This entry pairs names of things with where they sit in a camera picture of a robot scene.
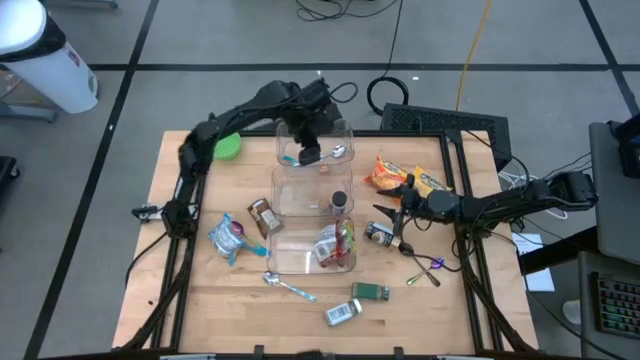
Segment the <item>white trash can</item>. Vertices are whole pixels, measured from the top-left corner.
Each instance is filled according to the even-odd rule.
[[[0,0],[0,63],[70,114],[98,103],[98,80],[38,0]]]

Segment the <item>white paper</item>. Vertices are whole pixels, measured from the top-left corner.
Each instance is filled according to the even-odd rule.
[[[529,241],[523,239],[523,237],[535,243],[542,243],[542,238],[539,234],[514,233],[513,241],[518,247],[518,255],[524,255],[528,252],[540,249],[542,247],[542,245],[530,243]],[[549,271],[549,268],[527,275],[527,283],[529,284],[530,291],[556,291],[556,288],[553,286],[553,279],[551,278],[551,271]]]

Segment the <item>computer equipment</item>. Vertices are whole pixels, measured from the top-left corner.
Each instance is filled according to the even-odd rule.
[[[590,283],[596,328],[640,339],[640,282],[592,272]]]
[[[511,160],[509,123],[506,117],[388,103],[380,130],[482,130],[489,134],[496,169]]]
[[[631,178],[640,178],[640,114],[622,124],[610,122],[611,133],[618,140],[618,153],[622,172]]]

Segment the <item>snack packet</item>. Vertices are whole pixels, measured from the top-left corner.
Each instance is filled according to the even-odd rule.
[[[244,237],[238,236],[233,229],[231,215],[225,213],[222,221],[209,232],[209,239],[218,250],[218,253],[229,261],[229,266],[233,266],[236,262],[238,251],[241,248],[247,248],[258,256],[266,256],[267,250],[264,247],[250,246]]]
[[[353,221],[348,217],[320,230],[313,246],[320,266],[337,264],[344,267],[355,261],[356,245],[353,234]]]
[[[427,197],[430,192],[433,190],[448,190],[451,191],[451,188],[442,184],[440,181],[431,177],[431,175],[427,174],[420,166],[416,165],[415,170],[413,170],[413,176],[415,176],[416,181],[413,186],[418,189],[420,196]]]
[[[388,161],[376,156],[377,164],[371,175],[364,181],[372,184],[378,190],[390,190],[397,188],[407,179],[407,172]]]

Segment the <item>yellow snack bag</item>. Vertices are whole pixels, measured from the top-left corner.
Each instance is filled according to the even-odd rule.
[[[420,166],[416,166],[415,170],[413,170],[413,176],[416,177],[414,187],[418,189],[418,192],[420,192],[420,196],[422,197],[426,197],[433,190],[451,191],[451,188],[431,177],[431,175],[422,170]]]
[[[378,190],[394,189],[407,180],[407,172],[388,161],[376,156],[377,164],[371,175],[364,181],[372,184]]]

